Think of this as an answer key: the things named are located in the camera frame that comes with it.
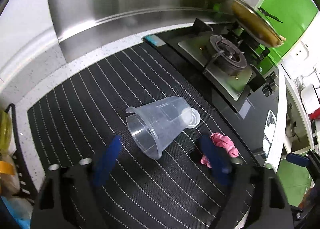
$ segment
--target stainless steel range hood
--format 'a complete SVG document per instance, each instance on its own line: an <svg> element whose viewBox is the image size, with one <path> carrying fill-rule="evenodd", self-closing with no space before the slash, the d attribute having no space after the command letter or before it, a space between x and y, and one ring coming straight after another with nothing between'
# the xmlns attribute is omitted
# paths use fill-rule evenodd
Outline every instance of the stainless steel range hood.
<svg viewBox="0 0 320 229"><path fill-rule="evenodd" d="M145 30L193 22L226 22L206 0L48 0L53 25L68 62L108 42Z"/></svg>

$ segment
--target white wall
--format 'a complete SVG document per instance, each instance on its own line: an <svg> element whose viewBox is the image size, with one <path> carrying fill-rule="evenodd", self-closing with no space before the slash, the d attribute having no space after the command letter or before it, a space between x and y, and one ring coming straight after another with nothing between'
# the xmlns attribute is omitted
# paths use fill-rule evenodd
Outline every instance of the white wall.
<svg viewBox="0 0 320 229"><path fill-rule="evenodd" d="M35 42L41 33L46 33L50 42L57 39L48 0L9 0L0 15L0 78L3 82L8 81L8 72L12 73L17 66L22 68L28 63L26 55L20 56L19 60L11 59L19 55L28 43Z"/></svg>
<svg viewBox="0 0 320 229"><path fill-rule="evenodd" d="M66 63L48 0L9 0L0 15L0 105L17 103Z"/></svg>
<svg viewBox="0 0 320 229"><path fill-rule="evenodd" d="M283 66L292 80L298 78L306 87L320 87L320 13L318 12L302 37L283 58Z"/></svg>

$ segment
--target yellow tape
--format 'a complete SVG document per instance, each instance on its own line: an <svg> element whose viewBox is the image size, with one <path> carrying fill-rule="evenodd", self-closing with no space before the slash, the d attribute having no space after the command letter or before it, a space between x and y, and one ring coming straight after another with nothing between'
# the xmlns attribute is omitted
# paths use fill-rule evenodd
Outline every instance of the yellow tape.
<svg viewBox="0 0 320 229"><path fill-rule="evenodd" d="M7 162L0 161L0 173L14 175L13 166Z"/></svg>

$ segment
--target pink cloth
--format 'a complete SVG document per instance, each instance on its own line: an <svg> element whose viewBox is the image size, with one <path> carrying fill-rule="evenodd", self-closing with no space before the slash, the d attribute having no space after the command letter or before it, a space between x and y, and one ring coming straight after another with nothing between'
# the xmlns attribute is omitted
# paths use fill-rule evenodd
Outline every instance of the pink cloth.
<svg viewBox="0 0 320 229"><path fill-rule="evenodd" d="M238 149L235 147L233 141L228 136L224 136L216 132L211 134L210 139L212 140L214 145L225 148L230 157L236 158L239 156ZM206 165L208 168L212 168L208 158L205 155L202 156L200 163Z"/></svg>

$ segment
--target stove knob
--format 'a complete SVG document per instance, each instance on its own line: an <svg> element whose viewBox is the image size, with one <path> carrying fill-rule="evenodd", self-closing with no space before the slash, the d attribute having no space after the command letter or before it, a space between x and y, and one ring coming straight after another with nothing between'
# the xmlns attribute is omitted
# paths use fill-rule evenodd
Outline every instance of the stove knob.
<svg viewBox="0 0 320 229"><path fill-rule="evenodd" d="M272 89L270 87L270 85L265 85L263 88L262 88L262 92L263 94L265 95L265 97L268 97L272 94Z"/></svg>
<svg viewBox="0 0 320 229"><path fill-rule="evenodd" d="M271 77L271 75L268 75L268 76L266 77L266 83L267 83L267 84L270 84L270 83L272 83L272 82L274 82L273 78Z"/></svg>
<svg viewBox="0 0 320 229"><path fill-rule="evenodd" d="M274 71L270 74L270 76L273 78L273 80L276 80L279 78Z"/></svg>
<svg viewBox="0 0 320 229"><path fill-rule="evenodd" d="M272 91L278 90L278 85L275 82L270 83L270 88Z"/></svg>

